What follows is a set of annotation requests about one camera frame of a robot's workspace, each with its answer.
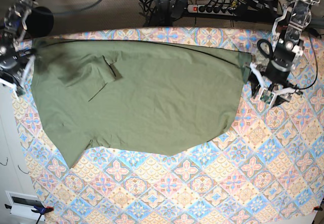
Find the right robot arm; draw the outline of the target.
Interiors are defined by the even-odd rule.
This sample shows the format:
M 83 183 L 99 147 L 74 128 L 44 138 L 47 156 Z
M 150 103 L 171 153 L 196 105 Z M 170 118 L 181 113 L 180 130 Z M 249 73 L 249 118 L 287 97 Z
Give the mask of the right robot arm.
M 1 26 L 1 84 L 13 90 L 24 85 L 35 61 L 33 49 L 18 49 L 27 33 L 26 20 L 34 4 L 34 0 L 15 0 Z

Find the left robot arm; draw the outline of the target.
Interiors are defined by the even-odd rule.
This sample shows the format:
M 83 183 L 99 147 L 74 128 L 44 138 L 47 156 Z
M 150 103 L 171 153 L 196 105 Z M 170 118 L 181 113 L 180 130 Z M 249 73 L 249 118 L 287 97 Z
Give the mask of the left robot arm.
M 310 24 L 311 7 L 314 0 L 293 0 L 286 5 L 282 15 L 275 19 L 272 27 L 272 42 L 261 39 L 257 42 L 258 51 L 268 59 L 267 65 L 251 62 L 248 81 L 251 83 L 252 97 L 258 93 L 259 100 L 270 108 L 290 102 L 293 94 L 302 95 L 317 80 L 304 88 L 288 81 L 288 76 L 296 68 L 304 53 L 302 32 Z

